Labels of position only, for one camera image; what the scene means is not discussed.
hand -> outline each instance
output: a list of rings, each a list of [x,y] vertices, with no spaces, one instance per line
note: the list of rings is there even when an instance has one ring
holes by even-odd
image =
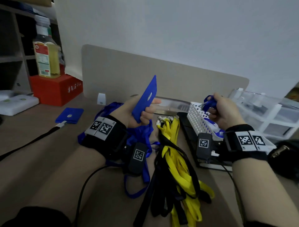
[[[148,125],[150,123],[150,120],[152,119],[152,114],[156,111],[156,108],[154,106],[146,107],[145,111],[141,112],[141,116],[140,116],[141,123],[139,124],[132,116],[132,111],[140,98],[141,95],[131,97],[122,106],[114,110],[110,115],[112,117],[115,117],[120,122],[122,122],[127,128],[136,128],[141,125]],[[152,101],[152,104],[160,104],[160,103],[161,103],[160,99],[154,98],[154,100]]]
[[[226,130],[235,125],[246,124],[237,105],[231,99],[224,98],[218,93],[214,93],[214,99],[217,101],[217,110],[210,108],[208,110],[210,112],[209,118],[216,122],[219,128]]]

white wall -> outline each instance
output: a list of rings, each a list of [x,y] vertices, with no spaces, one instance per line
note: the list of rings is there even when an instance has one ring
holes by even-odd
[[[244,76],[283,97],[299,81],[298,0],[56,0],[66,73],[92,44]]]

white plastic clip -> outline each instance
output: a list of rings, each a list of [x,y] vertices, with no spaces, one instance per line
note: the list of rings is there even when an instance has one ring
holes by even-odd
[[[66,124],[66,122],[67,121],[63,121],[63,122],[57,124],[56,127],[62,128]]]

barcode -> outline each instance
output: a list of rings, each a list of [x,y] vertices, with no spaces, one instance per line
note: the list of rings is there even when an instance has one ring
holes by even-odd
[[[40,73],[41,73],[42,75],[45,75],[45,76],[48,76],[48,75],[49,75],[49,72],[46,72],[46,71],[40,71]]]

person's right hand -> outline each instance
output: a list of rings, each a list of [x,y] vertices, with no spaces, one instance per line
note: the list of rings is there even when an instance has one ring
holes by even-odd
[[[226,130],[235,125],[246,124],[237,105],[229,98],[220,96],[217,92],[214,93],[214,99],[217,101],[217,110],[210,108],[209,118],[216,122],[219,128]]]

